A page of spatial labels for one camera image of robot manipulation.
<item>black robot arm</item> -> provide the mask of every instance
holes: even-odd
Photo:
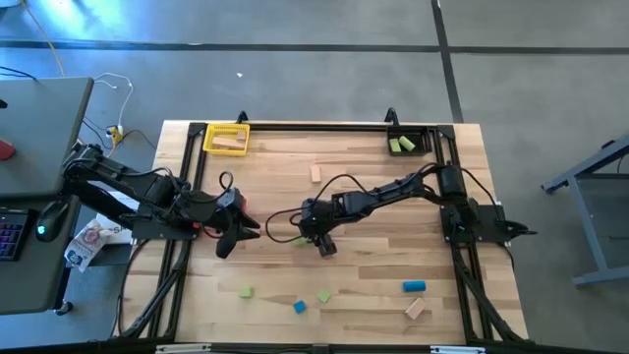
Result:
[[[424,184],[430,174],[436,174],[441,182],[441,195]],[[489,214],[481,213],[476,200],[467,197],[462,169],[435,163],[370,191],[361,186],[360,191],[334,194],[329,201],[307,199],[302,203],[298,227],[301,235],[318,247],[322,257],[331,256],[336,253],[336,246],[328,233],[334,227],[357,222],[379,207],[409,198],[423,198],[450,210],[449,227],[465,230],[459,233],[460,237],[477,233],[508,241],[519,234],[530,233],[526,226],[504,220],[501,207],[493,206]]]
[[[89,182],[102,182],[138,201],[138,211]],[[166,168],[138,172],[105,157],[99,146],[76,145],[65,163],[63,194],[78,196],[83,204],[131,229],[136,239],[192,240],[200,228],[211,227],[222,233],[216,256],[225,259],[238,241],[259,237],[254,230],[259,224],[245,213],[245,198],[231,183],[218,196],[190,189]]]

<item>concrete floor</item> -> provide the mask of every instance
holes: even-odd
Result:
[[[429,0],[55,1],[33,4],[57,40],[437,45]],[[625,47],[629,3],[587,0],[441,0],[450,45]],[[0,40],[38,39],[20,9],[1,15]],[[438,53],[60,50],[69,76],[112,72],[134,83],[124,118],[157,142],[165,119],[452,122]],[[59,75],[47,49],[0,48],[0,63]],[[498,199],[540,231],[513,244],[529,334],[539,343],[629,352],[629,282],[576,289],[594,269],[567,191],[539,184],[629,133],[629,57],[452,55],[463,118],[483,127]],[[126,92],[97,86],[87,116],[114,124]],[[96,142],[92,132],[82,137]],[[140,170],[154,151],[130,136],[115,158]],[[117,267],[73,273],[70,316],[0,319],[2,347],[109,335]]]

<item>green cube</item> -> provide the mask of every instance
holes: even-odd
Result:
[[[242,298],[249,299],[250,297],[254,295],[254,290],[252,289],[251,286],[245,286],[244,288],[240,290],[238,295],[240,295],[240,297]]]
[[[327,300],[330,299],[330,293],[328,293],[325,290],[319,291],[316,293],[316,297],[318,298],[318,300],[322,303],[326,303]]]
[[[298,247],[304,247],[304,246],[308,245],[308,239],[306,237],[300,237],[300,238],[297,239],[295,244]]]

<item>small block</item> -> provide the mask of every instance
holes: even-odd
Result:
[[[415,144],[411,143],[411,141],[405,136],[401,136],[400,139],[398,139],[398,142],[400,142],[400,145],[408,151],[413,151],[415,148]]]
[[[252,295],[253,295],[252,287],[251,286],[245,286],[244,288],[242,288],[240,290],[238,295],[240,295],[240,297],[242,297],[242,298],[250,298],[250,297],[252,297]]]
[[[239,149],[245,148],[245,143],[243,142],[238,142],[233,139],[220,138],[220,137],[212,138],[212,145],[217,146],[217,147],[223,147],[223,148],[239,148]]]
[[[295,242],[295,245],[297,245],[298,247],[304,247],[308,245],[308,239],[306,237],[300,237]]]
[[[296,302],[295,304],[293,304],[293,307],[295,308],[296,313],[301,314],[303,311],[306,310],[306,303],[300,300]]]
[[[328,293],[325,290],[322,290],[316,293],[316,297],[319,299],[320,302],[326,303],[327,300],[330,299],[330,293]]]
[[[408,280],[402,282],[402,291],[425,291],[426,282],[423,280]]]
[[[420,313],[426,308],[426,301],[424,301],[424,299],[422,298],[418,298],[417,300],[415,300],[413,302],[413,304],[411,304],[411,306],[409,306],[406,311],[404,312],[404,314],[406,314],[406,316],[411,319],[414,320],[417,318],[417,316],[420,315]]]
[[[317,165],[311,166],[311,179],[313,183],[321,182],[321,169]]]
[[[391,146],[391,151],[402,152],[402,148],[400,148],[400,142],[398,142],[397,139],[389,139],[389,145]]]

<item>yellow tray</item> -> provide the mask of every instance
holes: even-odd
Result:
[[[249,128],[249,124],[208,124],[205,140],[203,141],[203,149],[212,154],[244,156],[247,154],[247,147],[249,146]],[[246,133],[244,149],[212,148],[212,139],[214,137],[220,136],[236,140],[238,132]]]

